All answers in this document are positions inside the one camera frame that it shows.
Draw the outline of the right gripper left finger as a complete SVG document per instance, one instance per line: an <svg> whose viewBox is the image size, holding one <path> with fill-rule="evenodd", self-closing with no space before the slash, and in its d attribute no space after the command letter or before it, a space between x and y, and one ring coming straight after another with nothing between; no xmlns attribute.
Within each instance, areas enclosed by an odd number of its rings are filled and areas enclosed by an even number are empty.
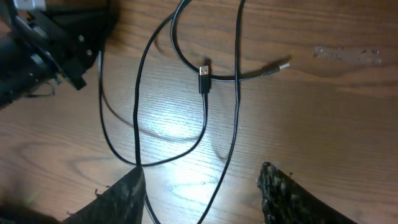
<svg viewBox="0 0 398 224"><path fill-rule="evenodd" d="M146 181L141 167L135 167L108 190L64 224L136 224L142 222Z"/></svg>

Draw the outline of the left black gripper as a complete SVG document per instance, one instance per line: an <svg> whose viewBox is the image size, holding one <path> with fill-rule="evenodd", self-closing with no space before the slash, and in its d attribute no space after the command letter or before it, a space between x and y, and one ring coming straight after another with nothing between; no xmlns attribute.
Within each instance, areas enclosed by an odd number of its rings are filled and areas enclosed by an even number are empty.
<svg viewBox="0 0 398 224"><path fill-rule="evenodd" d="M17 10L1 1L1 20L9 32L1 37L1 105L36 98L36 89L63 77L76 90L83 75L103 61L104 46L118 21L118 1L102 5L78 1L74 6L46 3L46 10Z"/></svg>

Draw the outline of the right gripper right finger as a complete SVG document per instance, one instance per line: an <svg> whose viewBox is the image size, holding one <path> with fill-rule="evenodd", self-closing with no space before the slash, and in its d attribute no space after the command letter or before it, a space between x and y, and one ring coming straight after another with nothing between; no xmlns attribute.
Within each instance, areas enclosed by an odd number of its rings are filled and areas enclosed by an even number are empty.
<svg viewBox="0 0 398 224"><path fill-rule="evenodd" d="M262 164L257 186L262 194L262 212L266 223L355 224L270 162Z"/></svg>

